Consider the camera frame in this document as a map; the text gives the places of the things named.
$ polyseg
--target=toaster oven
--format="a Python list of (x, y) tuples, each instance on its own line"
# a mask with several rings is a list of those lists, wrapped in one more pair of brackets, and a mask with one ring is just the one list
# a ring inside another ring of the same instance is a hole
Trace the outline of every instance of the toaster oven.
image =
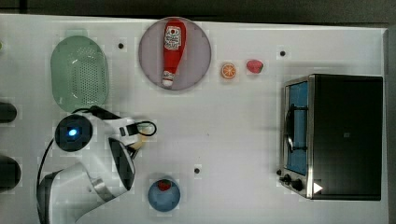
[(281, 184), (313, 200), (381, 199), (383, 79), (311, 75), (284, 86)]

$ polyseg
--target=black cable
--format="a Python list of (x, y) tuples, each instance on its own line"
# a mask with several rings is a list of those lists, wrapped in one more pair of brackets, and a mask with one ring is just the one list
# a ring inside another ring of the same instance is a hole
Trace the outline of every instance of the black cable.
[(40, 183), (40, 177), (41, 177), (41, 170), (43, 169), (44, 161), (46, 160), (47, 154), (50, 151), (50, 146), (52, 146), (52, 143), (53, 143), (53, 138), (50, 140), (49, 145), (47, 146), (46, 151), (44, 152), (43, 159), (41, 159), (40, 167), (38, 168), (37, 182), (35, 183), (36, 191), (38, 191), (38, 185)]
[(152, 133), (142, 133), (142, 132), (140, 132), (140, 131), (137, 130), (140, 134), (142, 134), (142, 135), (144, 135), (144, 136), (150, 137), (150, 136), (154, 135), (154, 134), (157, 132), (157, 126), (156, 126), (153, 122), (151, 122), (151, 121), (145, 120), (145, 121), (137, 122), (137, 123), (135, 123), (134, 125), (137, 127), (137, 126), (139, 126), (140, 124), (151, 124), (151, 125), (154, 127), (154, 132), (152, 132)]
[(77, 113), (79, 111), (84, 111), (83, 113), (87, 113), (90, 111), (90, 109), (89, 108), (80, 108), (80, 109), (73, 111), (72, 114)]
[[(77, 113), (79, 111), (84, 111), (83, 113), (86, 113), (86, 112), (89, 112), (90, 109), (89, 108), (80, 108), (80, 109), (77, 109), (77, 110), (73, 111), (72, 114)], [(46, 150), (44, 152), (43, 159), (41, 159), (40, 166), (38, 168), (37, 182), (35, 183), (36, 190), (38, 190), (38, 186), (39, 186), (40, 178), (41, 178), (41, 171), (43, 169), (44, 162), (46, 161), (47, 154), (49, 153), (50, 146), (52, 146), (52, 143), (53, 143), (53, 138), (50, 140), (49, 145), (47, 146), (47, 148), (46, 148)]]

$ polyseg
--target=green plastic colander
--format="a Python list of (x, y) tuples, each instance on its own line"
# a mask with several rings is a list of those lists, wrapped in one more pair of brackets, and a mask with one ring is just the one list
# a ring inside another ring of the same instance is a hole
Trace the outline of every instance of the green plastic colander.
[(67, 37), (52, 52), (50, 68), (53, 98), (64, 111), (105, 102), (107, 60), (93, 40), (81, 35)]

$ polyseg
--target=blue bowl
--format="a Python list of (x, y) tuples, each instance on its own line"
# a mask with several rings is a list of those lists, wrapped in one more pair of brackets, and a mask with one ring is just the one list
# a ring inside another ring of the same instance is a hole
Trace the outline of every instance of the blue bowl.
[(180, 189), (172, 180), (171, 188), (166, 191), (160, 191), (158, 182), (151, 185), (148, 191), (148, 201), (151, 206), (159, 212), (169, 212), (176, 208), (180, 201)]

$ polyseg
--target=blue light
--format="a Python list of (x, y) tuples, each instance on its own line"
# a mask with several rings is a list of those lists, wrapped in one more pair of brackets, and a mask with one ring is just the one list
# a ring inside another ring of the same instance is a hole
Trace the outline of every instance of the blue light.
[(74, 136), (77, 134), (77, 130), (76, 129), (72, 129), (69, 131), (69, 136)]

